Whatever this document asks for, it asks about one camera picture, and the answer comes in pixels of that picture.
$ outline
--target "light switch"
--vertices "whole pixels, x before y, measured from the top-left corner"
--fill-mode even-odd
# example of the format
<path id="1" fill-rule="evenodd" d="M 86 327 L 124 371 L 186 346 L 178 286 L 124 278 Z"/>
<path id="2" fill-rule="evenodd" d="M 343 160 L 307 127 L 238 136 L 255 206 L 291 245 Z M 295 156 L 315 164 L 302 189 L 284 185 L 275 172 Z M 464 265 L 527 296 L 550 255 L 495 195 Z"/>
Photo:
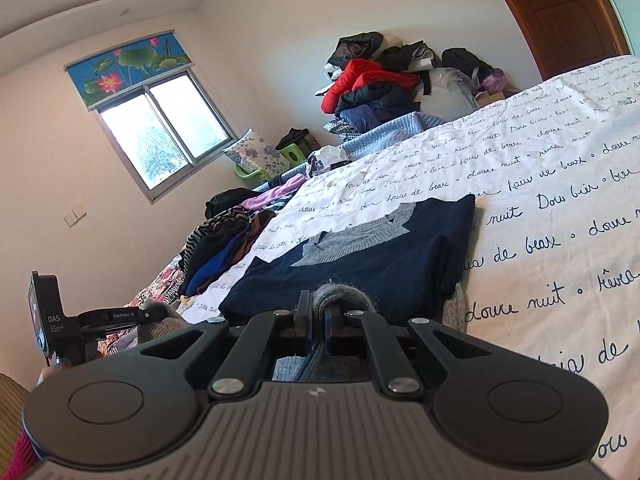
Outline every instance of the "light switch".
<path id="1" fill-rule="evenodd" d="M 76 225 L 76 222 L 78 222 L 78 218 L 76 218 L 76 215 L 73 212 L 67 213 L 65 215 L 65 222 L 69 227 L 73 227 Z"/>
<path id="2" fill-rule="evenodd" d="M 84 202 L 78 202 L 73 208 L 73 213 L 76 215 L 78 220 L 86 215 L 86 206 L 84 205 Z"/>

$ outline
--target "green stool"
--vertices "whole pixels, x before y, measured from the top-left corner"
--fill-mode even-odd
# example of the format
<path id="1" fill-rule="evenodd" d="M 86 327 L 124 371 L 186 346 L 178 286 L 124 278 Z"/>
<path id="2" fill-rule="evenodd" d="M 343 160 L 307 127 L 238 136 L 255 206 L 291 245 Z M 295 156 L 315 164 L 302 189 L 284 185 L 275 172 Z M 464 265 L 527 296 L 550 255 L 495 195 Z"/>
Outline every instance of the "green stool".
<path id="1" fill-rule="evenodd" d="M 298 166 L 302 164 L 306 158 L 303 153 L 300 151 L 300 148 L 296 144 L 290 144 L 289 146 L 278 150 L 284 158 L 286 158 L 290 162 L 290 168 Z M 240 178 L 253 178 L 255 176 L 260 176 L 262 180 L 270 180 L 276 175 L 271 175 L 261 168 L 252 171 L 251 173 L 247 173 L 243 168 L 236 164 L 236 175 Z"/>

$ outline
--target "camera screen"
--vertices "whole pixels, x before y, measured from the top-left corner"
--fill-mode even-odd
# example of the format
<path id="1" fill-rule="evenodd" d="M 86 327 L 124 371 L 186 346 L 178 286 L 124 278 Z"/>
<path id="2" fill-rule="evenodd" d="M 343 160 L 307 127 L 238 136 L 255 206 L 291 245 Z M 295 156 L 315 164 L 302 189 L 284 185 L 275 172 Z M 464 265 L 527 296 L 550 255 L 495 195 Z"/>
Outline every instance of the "camera screen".
<path id="1" fill-rule="evenodd" d="M 29 287 L 29 306 L 31 308 L 31 320 L 33 321 L 33 329 L 36 334 L 36 343 L 40 350 L 45 351 L 44 330 L 42 328 L 42 320 L 40 319 L 40 311 L 38 309 L 38 298 L 36 297 L 36 288 L 33 280 Z"/>

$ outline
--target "pink lotus flower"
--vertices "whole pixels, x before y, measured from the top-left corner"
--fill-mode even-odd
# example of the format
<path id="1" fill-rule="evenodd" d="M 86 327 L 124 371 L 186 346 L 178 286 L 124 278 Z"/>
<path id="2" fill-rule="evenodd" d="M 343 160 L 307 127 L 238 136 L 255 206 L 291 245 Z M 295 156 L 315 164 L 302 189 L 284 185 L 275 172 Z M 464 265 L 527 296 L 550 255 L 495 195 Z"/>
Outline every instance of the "pink lotus flower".
<path id="1" fill-rule="evenodd" d="M 113 72 L 111 74 L 100 76 L 100 81 L 98 81 L 98 86 L 102 89 L 103 92 L 114 92 L 116 93 L 120 90 L 120 87 L 123 85 L 124 81 L 120 79 L 117 72 Z"/>

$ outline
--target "window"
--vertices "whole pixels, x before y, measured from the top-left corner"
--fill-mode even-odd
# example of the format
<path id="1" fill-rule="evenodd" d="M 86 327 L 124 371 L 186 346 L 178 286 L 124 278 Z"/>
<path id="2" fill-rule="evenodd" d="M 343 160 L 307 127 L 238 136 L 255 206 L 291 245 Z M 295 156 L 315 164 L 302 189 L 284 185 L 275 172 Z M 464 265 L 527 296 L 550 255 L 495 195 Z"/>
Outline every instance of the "window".
<path id="1" fill-rule="evenodd" d="M 97 113 L 151 202 L 235 140 L 188 69 L 118 96 Z"/>

